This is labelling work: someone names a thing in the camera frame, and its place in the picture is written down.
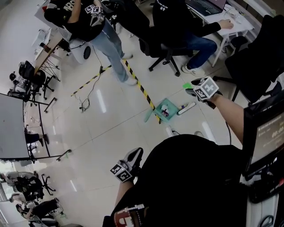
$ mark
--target hazard tape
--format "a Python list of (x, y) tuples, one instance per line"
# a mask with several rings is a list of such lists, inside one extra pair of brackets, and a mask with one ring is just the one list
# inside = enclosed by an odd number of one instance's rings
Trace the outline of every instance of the hazard tape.
[[(152, 110), (155, 110), (156, 107), (155, 107), (154, 104), (152, 103), (152, 101), (151, 101), (149, 95), (147, 94), (147, 92), (145, 91), (144, 87), (142, 87), (142, 85), (141, 85), (140, 81), (138, 80), (137, 76), (134, 74), (134, 72), (133, 72), (133, 70), (131, 69), (129, 63), (128, 63), (126, 60), (123, 60), (123, 61), (124, 61), (125, 65), (126, 65), (128, 71), (130, 72), (130, 74), (133, 76), (134, 79), (136, 79), (136, 80), (138, 81), (138, 82), (137, 82), (137, 85), (139, 86), (140, 90), (142, 91), (142, 93), (144, 94), (145, 98), (147, 99), (149, 105), (151, 106), (151, 109), (152, 109)], [(159, 124), (160, 124), (160, 123), (161, 123), (160, 117), (156, 115), (156, 118), (157, 118), (157, 120), (158, 120), (158, 122), (159, 122)]]
[[(108, 70), (109, 68), (111, 68), (111, 65), (108, 66), (107, 68), (104, 68), (103, 71), (102, 71), (102, 73), (105, 72), (106, 70)], [(78, 90), (76, 90), (75, 92), (73, 92), (73, 94), (71, 95), (71, 97), (72, 97), (73, 95), (75, 95), (78, 91), (80, 91), (80, 90), (81, 90), (84, 86), (86, 86), (88, 83), (90, 83), (93, 79), (97, 78), (98, 76), (99, 76), (99, 73), (96, 74), (92, 79), (90, 79), (90, 80), (89, 80), (87, 83), (85, 83), (83, 86), (81, 86)]]

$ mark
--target green sticky note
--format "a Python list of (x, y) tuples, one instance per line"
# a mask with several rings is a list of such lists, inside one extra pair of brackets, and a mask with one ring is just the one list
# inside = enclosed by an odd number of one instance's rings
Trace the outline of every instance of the green sticky note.
[(192, 88), (192, 86), (191, 86), (190, 83), (185, 83), (182, 87), (183, 87), (184, 89)]

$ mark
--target computer monitor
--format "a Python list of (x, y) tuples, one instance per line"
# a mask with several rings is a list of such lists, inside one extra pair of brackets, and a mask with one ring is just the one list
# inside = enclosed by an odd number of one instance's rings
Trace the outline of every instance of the computer monitor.
[(226, 0), (208, 0), (208, 1), (216, 5), (220, 9), (223, 9), (226, 4)]
[(244, 109), (243, 151), (246, 179), (284, 155), (284, 90)]

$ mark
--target person's right hand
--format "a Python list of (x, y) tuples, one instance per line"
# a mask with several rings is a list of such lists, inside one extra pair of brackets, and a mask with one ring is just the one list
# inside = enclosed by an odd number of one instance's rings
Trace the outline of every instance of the person's right hand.
[(231, 23), (231, 21), (229, 19), (220, 20), (218, 23), (219, 23), (221, 29), (232, 29), (234, 27), (234, 24)]

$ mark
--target laptop keyboard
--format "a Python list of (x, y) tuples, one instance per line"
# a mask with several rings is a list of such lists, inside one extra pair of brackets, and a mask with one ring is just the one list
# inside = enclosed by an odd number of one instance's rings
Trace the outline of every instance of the laptop keyboard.
[(215, 9), (214, 7), (212, 7), (211, 5), (209, 5), (207, 2), (205, 2), (203, 0), (193, 0), (193, 1), (200, 4), (201, 6), (203, 6), (210, 13), (218, 13), (219, 12), (217, 9)]

